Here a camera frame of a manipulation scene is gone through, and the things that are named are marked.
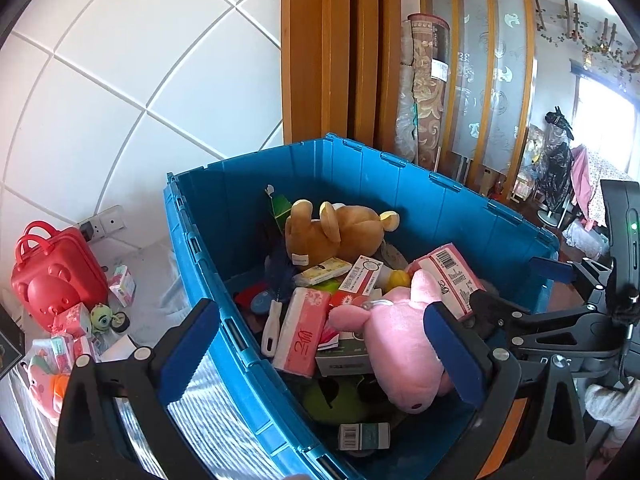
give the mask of wall switch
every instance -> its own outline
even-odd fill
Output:
[[[115,205],[98,215],[105,234],[110,235],[126,227],[122,219],[122,206]]]
[[[104,237],[125,227],[126,225],[122,219],[121,205],[110,207],[100,214],[87,218],[78,224],[78,228],[82,231],[84,239],[87,240],[87,237],[89,238],[87,240],[88,242],[102,240]]]

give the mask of brown teddy bear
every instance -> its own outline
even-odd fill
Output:
[[[394,231],[400,223],[394,211],[378,215],[373,209],[359,205],[324,202],[319,220],[312,220],[312,213],[309,200],[298,200],[291,207],[285,225],[287,253],[302,270],[334,256],[349,263],[355,263],[361,255],[373,256],[385,231]]]

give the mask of red toy suitcase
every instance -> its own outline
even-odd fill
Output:
[[[49,238],[30,234],[36,227],[44,229]],[[29,241],[37,245],[30,248]],[[32,222],[18,240],[11,285],[48,332],[57,314],[80,302],[91,310],[97,303],[106,303],[109,290],[82,233],[75,227],[58,231],[46,222]]]

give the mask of bright window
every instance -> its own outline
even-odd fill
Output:
[[[578,85],[572,148],[584,144],[620,171],[628,171],[636,134],[636,108],[592,79],[581,77]]]

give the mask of pink plush toy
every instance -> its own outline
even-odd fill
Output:
[[[425,309],[441,299],[433,276],[418,270],[411,289],[398,286],[370,302],[369,310],[345,304],[329,313],[329,324],[336,330],[363,333],[380,387],[407,413],[423,412],[436,395],[452,389],[422,325]]]
[[[31,386],[29,394],[36,408],[54,425],[58,425],[69,376],[55,374],[39,355],[31,358],[27,374]]]

